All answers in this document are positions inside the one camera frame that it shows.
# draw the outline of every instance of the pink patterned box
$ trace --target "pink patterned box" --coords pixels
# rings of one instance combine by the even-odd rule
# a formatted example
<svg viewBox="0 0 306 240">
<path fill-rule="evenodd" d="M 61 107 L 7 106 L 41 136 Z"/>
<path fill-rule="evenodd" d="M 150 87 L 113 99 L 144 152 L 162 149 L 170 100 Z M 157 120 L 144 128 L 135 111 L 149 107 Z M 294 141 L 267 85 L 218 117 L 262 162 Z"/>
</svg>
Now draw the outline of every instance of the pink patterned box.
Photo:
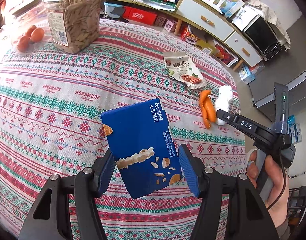
<svg viewBox="0 0 306 240">
<path fill-rule="evenodd" d="M 157 16 L 154 25 L 163 27 L 165 21 L 166 21 L 166 17 L 159 15 Z"/>
<path fill-rule="evenodd" d="M 177 24 L 177 21 L 175 20 L 167 20 L 164 26 L 164 29 L 166 29 L 169 33 L 174 32 L 176 24 Z"/>
</svg>

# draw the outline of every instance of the tablecloth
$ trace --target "tablecloth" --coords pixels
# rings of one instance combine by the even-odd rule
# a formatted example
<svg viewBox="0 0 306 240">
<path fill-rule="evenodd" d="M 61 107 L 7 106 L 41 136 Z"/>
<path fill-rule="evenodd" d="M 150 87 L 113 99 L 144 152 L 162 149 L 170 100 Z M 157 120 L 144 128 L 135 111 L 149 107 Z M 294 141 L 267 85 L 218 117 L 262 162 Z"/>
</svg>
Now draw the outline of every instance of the tablecloth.
<svg viewBox="0 0 306 240">
<path fill-rule="evenodd" d="M 232 112 L 240 112 L 227 70 L 197 48 L 151 28 L 101 20 L 100 37 L 77 55 L 48 43 L 19 56 L 11 49 L 0 62 L 0 223 L 18 235 L 50 175 L 77 174 L 108 148 L 100 113 L 160 98 L 176 147 L 227 175 L 245 170 L 244 135 L 212 124 L 207 130 L 198 92 L 171 79 L 164 51 L 185 51 L 207 80 L 212 101 L 231 85 Z M 79 239 L 74 196 L 69 196 L 72 232 Z M 96 199 L 108 239 L 188 239 L 200 200 L 185 179 L 132 199 L 115 169 L 108 191 Z M 224 236 L 228 197 L 222 201 L 217 239 Z"/>
</svg>

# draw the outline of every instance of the cookie box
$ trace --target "cookie box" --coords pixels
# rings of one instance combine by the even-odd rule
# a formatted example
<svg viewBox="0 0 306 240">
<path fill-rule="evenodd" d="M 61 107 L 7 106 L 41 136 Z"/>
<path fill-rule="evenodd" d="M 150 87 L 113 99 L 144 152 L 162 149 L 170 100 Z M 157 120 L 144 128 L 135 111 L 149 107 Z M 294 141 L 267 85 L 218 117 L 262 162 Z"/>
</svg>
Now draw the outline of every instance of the cookie box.
<svg viewBox="0 0 306 240">
<path fill-rule="evenodd" d="M 159 99 L 104 111 L 101 118 L 116 165 L 133 199 L 182 179 Z"/>
</svg>

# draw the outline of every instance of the metal screw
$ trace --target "metal screw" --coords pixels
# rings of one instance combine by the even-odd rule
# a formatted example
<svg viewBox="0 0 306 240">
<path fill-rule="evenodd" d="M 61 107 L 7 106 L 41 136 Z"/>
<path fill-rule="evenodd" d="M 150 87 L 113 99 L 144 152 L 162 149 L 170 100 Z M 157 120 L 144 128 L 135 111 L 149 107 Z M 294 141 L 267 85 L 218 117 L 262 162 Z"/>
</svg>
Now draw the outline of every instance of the metal screw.
<svg viewBox="0 0 306 240">
<path fill-rule="evenodd" d="M 205 169 L 204 169 L 204 171 L 206 172 L 206 173 L 213 173 L 213 168 L 211 168 L 211 167 L 206 167 Z"/>
<path fill-rule="evenodd" d="M 51 180 L 57 180 L 58 179 L 58 175 L 57 174 L 53 174 L 49 177 Z"/>
<path fill-rule="evenodd" d="M 242 180 L 246 180 L 247 179 L 247 175 L 244 173 L 239 174 L 240 179 Z"/>
<path fill-rule="evenodd" d="M 85 168 L 85 169 L 83 169 L 83 172 L 84 172 L 85 174 L 89 174 L 89 173 L 92 172 L 92 168 Z"/>
</svg>

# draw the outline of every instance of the ribbed blue pad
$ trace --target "ribbed blue pad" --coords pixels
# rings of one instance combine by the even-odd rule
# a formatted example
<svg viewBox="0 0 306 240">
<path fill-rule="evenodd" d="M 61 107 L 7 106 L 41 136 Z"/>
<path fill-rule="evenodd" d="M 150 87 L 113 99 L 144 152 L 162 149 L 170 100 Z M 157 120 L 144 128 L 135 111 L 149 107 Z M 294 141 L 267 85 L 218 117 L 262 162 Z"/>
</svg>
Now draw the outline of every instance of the ribbed blue pad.
<svg viewBox="0 0 306 240">
<path fill-rule="evenodd" d="M 100 176 L 100 189 L 99 193 L 103 194 L 107 191 L 108 185 L 110 184 L 116 163 L 114 161 L 113 154 L 111 153 L 107 159 L 103 171 Z"/>
<path fill-rule="evenodd" d="M 186 156 L 184 149 L 181 146 L 179 147 L 179 160 L 189 189 L 194 194 L 194 196 L 198 198 L 201 192 L 198 188 L 197 176 L 191 163 L 189 162 L 188 157 Z"/>
</svg>

